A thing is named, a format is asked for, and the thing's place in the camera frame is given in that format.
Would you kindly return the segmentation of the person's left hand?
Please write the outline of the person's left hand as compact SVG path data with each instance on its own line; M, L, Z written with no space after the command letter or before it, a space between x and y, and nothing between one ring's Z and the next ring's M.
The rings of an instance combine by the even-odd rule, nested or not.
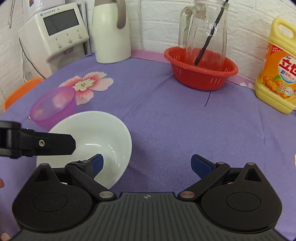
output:
M4 181L0 179L0 188L4 188Z

